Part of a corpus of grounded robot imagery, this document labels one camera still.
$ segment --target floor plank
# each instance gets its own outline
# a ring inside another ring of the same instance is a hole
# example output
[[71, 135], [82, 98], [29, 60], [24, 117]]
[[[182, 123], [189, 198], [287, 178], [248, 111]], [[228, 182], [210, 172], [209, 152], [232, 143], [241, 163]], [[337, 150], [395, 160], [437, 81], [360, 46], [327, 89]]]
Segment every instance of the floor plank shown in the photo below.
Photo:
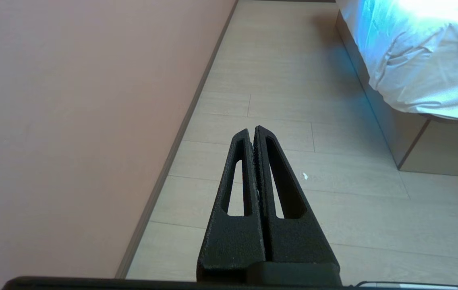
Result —
[[359, 85], [312, 84], [311, 94], [253, 93], [249, 117], [378, 127]]
[[397, 281], [458, 285], [458, 259], [332, 244], [344, 285]]
[[204, 229], [148, 222], [127, 279], [196, 281]]
[[[168, 176], [150, 220], [206, 228], [219, 182]], [[243, 216], [243, 187], [232, 186], [229, 215]]]
[[255, 127], [258, 125], [272, 130], [280, 138], [285, 149], [314, 151], [311, 124], [308, 122], [242, 118], [214, 114], [194, 114], [183, 140], [229, 145], [234, 134], [247, 128], [253, 136]]
[[344, 155], [386, 156], [390, 150], [379, 127], [312, 123], [315, 152]]
[[[229, 145], [183, 141], [168, 174], [220, 182], [228, 151]], [[241, 182], [241, 172], [236, 167], [235, 182]]]
[[231, 24], [299, 30], [309, 27], [316, 15], [328, 15], [332, 21], [336, 21], [337, 14], [338, 7], [334, 3], [274, 1], [263, 4], [246, 0], [238, 3]]
[[[313, 63], [312, 66], [320, 66], [320, 62]], [[250, 93], [250, 94], [283, 94], [283, 95], [316, 95], [321, 92], [321, 86], [327, 82], [327, 78], [317, 77], [316, 74], [299, 77], [298, 75], [279, 75], [279, 74], [259, 74], [259, 73], [226, 73], [211, 72], [205, 81], [204, 89], [213, 92], [227, 93]], [[357, 88], [357, 79], [348, 78], [346, 84], [334, 84], [335, 88]], [[364, 96], [363, 90], [356, 90]]]
[[400, 176], [413, 200], [458, 204], [458, 176], [401, 172]]
[[232, 94], [203, 91], [195, 111], [246, 117], [249, 113], [250, 94]]
[[339, 64], [335, 62], [330, 64], [330, 60], [325, 57], [313, 58], [309, 62], [288, 62], [277, 61], [277, 59], [240, 59], [240, 55], [235, 58], [219, 57], [214, 62], [211, 72], [221, 74], [238, 74], [245, 75], [271, 75], [275, 77], [295, 76], [306, 81], [330, 81], [332, 83], [348, 80], [356, 82], [356, 72], [352, 66]]
[[303, 189], [407, 199], [393, 159], [285, 151]]
[[458, 258], [458, 206], [305, 190], [336, 244]]

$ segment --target textured black plastic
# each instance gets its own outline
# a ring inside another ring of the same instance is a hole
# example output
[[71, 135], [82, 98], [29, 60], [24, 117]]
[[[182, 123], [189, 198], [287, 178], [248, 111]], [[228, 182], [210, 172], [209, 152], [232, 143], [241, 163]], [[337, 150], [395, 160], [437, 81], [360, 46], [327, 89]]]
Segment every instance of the textured black plastic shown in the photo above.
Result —
[[[252, 144], [247, 129], [231, 141], [197, 261], [197, 281], [244, 283], [246, 269], [265, 261]], [[227, 214], [236, 163], [242, 160], [245, 216]]]
[[[260, 192], [261, 222], [266, 259], [271, 262], [334, 264], [340, 266], [275, 135], [258, 126], [254, 163]], [[284, 219], [275, 213], [273, 173]]]

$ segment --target bed frame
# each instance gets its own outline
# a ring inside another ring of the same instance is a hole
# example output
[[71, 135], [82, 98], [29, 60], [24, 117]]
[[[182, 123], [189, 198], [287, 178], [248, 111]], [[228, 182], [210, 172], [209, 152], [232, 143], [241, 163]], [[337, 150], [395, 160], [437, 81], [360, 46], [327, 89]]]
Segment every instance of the bed frame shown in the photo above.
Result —
[[336, 28], [398, 169], [458, 176], [458, 120], [400, 112], [385, 103], [369, 85], [367, 68], [341, 13]]

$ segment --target baseboard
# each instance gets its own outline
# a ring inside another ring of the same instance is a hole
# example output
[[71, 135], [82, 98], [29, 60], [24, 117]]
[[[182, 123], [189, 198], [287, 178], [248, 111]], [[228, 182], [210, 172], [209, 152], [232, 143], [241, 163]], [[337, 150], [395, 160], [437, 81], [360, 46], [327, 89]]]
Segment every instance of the baseboard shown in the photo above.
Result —
[[184, 133], [186, 132], [188, 123], [190, 122], [191, 116], [193, 115], [193, 111], [195, 110], [195, 107], [197, 105], [198, 98], [200, 97], [200, 94], [202, 93], [203, 85], [205, 84], [209, 71], [211, 70], [211, 66], [213, 65], [214, 58], [216, 57], [216, 53], [218, 52], [218, 49], [220, 48], [220, 44], [222, 43], [222, 39], [224, 38], [225, 31], [227, 31], [227, 27], [229, 26], [229, 22], [232, 18], [232, 15], [234, 14], [234, 10], [236, 9], [237, 4], [238, 4], [238, 0], [234, 2], [234, 6], [232, 7], [231, 12], [229, 13], [229, 17], [227, 17], [227, 21], [225, 22], [225, 25], [222, 29], [222, 33], [220, 34], [220, 37], [218, 37], [218, 41], [216, 45], [214, 46], [214, 50], [213, 50], [213, 53], [211, 54], [211, 58], [209, 59], [209, 62], [203, 73], [202, 79], [200, 83], [198, 84], [197, 90], [190, 104], [190, 107], [188, 108], [188, 111], [186, 112], [186, 115], [184, 116], [184, 119], [179, 127], [179, 132], [177, 133], [177, 136], [175, 137], [175, 140], [172, 144], [172, 148], [170, 149], [170, 153], [168, 154], [168, 157], [166, 158], [166, 161], [164, 162], [164, 166], [161, 170], [161, 173], [159, 174], [159, 178], [157, 179], [157, 182], [155, 183], [155, 186], [153, 187], [152, 193], [150, 193], [150, 198], [148, 199], [148, 202], [146, 202], [145, 209], [143, 210], [141, 218], [139, 222], [137, 223], [136, 229], [133, 233], [131, 241], [129, 242], [127, 250], [123, 256], [123, 259], [122, 259], [122, 262], [120, 263], [118, 271], [116, 272], [116, 275], [114, 276], [116, 279], [125, 279], [127, 277], [127, 273], [129, 271], [129, 268], [131, 267], [135, 252], [137, 251], [137, 247], [139, 246], [141, 242], [141, 238], [143, 237], [143, 233], [146, 229], [146, 225], [148, 224], [150, 220], [150, 215], [152, 214], [153, 208], [155, 207], [155, 203], [157, 202], [159, 193], [161, 193], [161, 189], [164, 185], [164, 181], [166, 180], [166, 177], [168, 176], [168, 172], [170, 172], [172, 162], [175, 158], [175, 155], [177, 154], [177, 150], [179, 149], [179, 145], [182, 141]]

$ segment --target pink wall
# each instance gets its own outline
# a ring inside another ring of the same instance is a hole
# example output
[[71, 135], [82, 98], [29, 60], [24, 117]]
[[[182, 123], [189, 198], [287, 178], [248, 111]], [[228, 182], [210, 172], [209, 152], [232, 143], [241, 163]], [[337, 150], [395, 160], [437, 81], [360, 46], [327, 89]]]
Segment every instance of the pink wall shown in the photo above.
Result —
[[113, 277], [234, 0], [0, 0], [0, 286]]

